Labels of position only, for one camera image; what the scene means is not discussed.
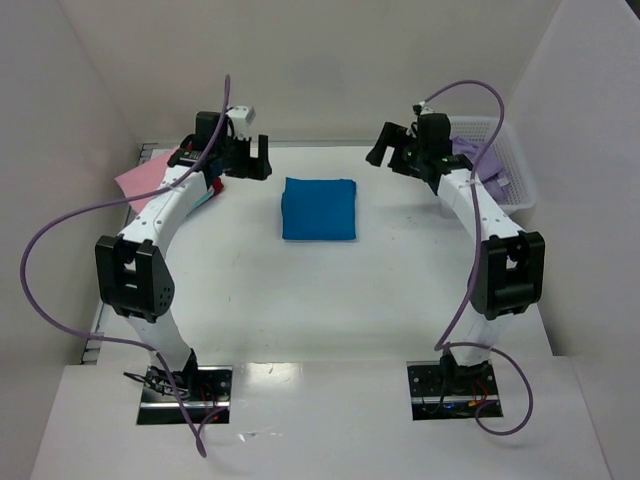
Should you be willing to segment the teal folded t shirt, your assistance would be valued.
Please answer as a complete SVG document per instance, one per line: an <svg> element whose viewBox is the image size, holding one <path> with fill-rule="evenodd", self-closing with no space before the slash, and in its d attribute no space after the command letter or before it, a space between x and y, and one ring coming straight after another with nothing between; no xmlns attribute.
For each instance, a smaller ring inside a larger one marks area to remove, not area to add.
<svg viewBox="0 0 640 480"><path fill-rule="evenodd" d="M211 200L215 196L215 194L216 192L213 189L209 190L194 204L193 208L196 209L201 205L205 204L206 202Z"/></svg>

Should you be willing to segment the dark red folded t shirt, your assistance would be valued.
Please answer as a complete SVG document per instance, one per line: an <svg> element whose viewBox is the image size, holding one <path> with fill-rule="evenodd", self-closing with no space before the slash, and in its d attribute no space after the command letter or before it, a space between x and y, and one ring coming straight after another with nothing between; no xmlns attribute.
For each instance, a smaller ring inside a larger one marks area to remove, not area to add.
<svg viewBox="0 0 640 480"><path fill-rule="evenodd" d="M220 194L223 191L223 189L224 189L224 184L222 179L220 177L215 178L211 187L213 195L216 196Z"/></svg>

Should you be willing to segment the white plastic basket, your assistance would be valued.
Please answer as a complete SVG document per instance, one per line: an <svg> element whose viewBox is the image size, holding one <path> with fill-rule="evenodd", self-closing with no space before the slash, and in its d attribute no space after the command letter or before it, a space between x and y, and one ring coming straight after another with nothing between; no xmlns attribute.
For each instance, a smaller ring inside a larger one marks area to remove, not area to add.
<svg viewBox="0 0 640 480"><path fill-rule="evenodd" d="M461 136L484 146L492 138L499 119L486 116L450 116L451 138ZM506 199L499 202L509 215L528 210L537 201L535 183L526 157L512 128L504 122L490 147L502 161L510 180Z"/></svg>

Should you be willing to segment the lavender t shirt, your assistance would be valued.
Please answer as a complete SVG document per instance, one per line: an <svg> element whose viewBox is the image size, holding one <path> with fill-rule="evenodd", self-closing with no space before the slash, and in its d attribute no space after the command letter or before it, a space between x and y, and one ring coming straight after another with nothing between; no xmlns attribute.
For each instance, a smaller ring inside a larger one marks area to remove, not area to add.
<svg viewBox="0 0 640 480"><path fill-rule="evenodd" d="M465 155L473 164L476 163L476 156L483 147L484 143L482 142L473 142L461 136L452 138L453 154ZM477 176L496 202L503 202L506 199L510 180L502 161L497 157L492 147L480 159Z"/></svg>

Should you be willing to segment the blue t shirt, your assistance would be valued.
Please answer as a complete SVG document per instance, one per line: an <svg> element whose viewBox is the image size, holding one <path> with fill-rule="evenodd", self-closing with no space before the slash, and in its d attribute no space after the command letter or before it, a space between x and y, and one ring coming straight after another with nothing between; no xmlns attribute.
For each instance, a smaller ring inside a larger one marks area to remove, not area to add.
<svg viewBox="0 0 640 480"><path fill-rule="evenodd" d="M287 241L356 239L356 182L287 177L281 196L282 238Z"/></svg>

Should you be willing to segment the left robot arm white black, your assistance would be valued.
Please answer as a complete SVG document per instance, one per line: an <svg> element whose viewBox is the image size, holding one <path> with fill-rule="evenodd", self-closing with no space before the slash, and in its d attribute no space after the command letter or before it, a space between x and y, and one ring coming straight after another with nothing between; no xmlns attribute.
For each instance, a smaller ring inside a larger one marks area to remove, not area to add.
<svg viewBox="0 0 640 480"><path fill-rule="evenodd" d="M259 136L258 154L251 154L254 118L251 106L199 112L194 134L164 164L160 195L118 235L96 243L100 297L150 347L145 380L158 390L177 386L187 396L198 376L196 354L171 313L175 283L165 262L167 250L180 224L220 176L263 181L271 174L267 136Z"/></svg>

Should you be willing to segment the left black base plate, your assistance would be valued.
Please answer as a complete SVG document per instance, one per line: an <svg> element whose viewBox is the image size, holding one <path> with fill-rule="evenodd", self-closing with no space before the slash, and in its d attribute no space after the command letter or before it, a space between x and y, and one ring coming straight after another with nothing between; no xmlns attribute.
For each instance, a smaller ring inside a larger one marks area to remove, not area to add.
<svg viewBox="0 0 640 480"><path fill-rule="evenodd" d="M138 425L186 423L164 371L149 367L144 375L123 375L142 385ZM201 366L188 380L174 374L184 407L195 425L229 423L232 376L232 369L227 366Z"/></svg>

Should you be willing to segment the pink folded t shirt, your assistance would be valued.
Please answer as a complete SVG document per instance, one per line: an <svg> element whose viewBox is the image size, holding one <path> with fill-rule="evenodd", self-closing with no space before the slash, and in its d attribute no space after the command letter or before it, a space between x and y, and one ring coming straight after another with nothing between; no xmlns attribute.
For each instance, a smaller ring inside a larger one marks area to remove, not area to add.
<svg viewBox="0 0 640 480"><path fill-rule="evenodd" d="M130 198L160 189L173 152L174 149L155 151L150 160L116 177L123 195Z"/></svg>

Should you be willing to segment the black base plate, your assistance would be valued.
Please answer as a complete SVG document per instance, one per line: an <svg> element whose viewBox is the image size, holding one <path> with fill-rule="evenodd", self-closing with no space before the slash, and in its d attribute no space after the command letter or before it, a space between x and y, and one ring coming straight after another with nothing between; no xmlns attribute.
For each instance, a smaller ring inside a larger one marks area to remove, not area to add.
<svg viewBox="0 0 640 480"><path fill-rule="evenodd" d="M164 371L149 367L144 375L123 375L142 385L138 425L186 423ZM184 407L195 425L229 423L232 376L232 369L227 366L201 366L188 380L174 374Z"/></svg>
<svg viewBox="0 0 640 480"><path fill-rule="evenodd" d="M485 361L474 367L445 372L440 361L407 364L414 421L473 419L503 416L493 366Z"/></svg>

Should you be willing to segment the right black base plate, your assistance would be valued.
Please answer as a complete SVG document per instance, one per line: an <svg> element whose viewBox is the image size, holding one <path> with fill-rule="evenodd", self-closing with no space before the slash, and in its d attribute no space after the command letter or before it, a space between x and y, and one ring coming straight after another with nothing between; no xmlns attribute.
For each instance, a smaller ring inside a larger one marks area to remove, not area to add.
<svg viewBox="0 0 640 480"><path fill-rule="evenodd" d="M503 416L493 366L485 361L474 367L445 372L440 361L407 364L414 421L473 419Z"/></svg>

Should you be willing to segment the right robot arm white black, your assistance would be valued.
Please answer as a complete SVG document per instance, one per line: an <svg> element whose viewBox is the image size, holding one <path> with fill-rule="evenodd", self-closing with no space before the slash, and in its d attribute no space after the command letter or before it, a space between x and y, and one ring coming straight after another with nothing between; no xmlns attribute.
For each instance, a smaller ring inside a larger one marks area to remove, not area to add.
<svg viewBox="0 0 640 480"><path fill-rule="evenodd" d="M455 147L451 128L446 114L418 109L409 126L385 123L366 160L425 182L474 242L466 293L436 343L443 387L456 390L486 372L503 331L540 300L546 245L487 190L481 171L491 144L467 154Z"/></svg>

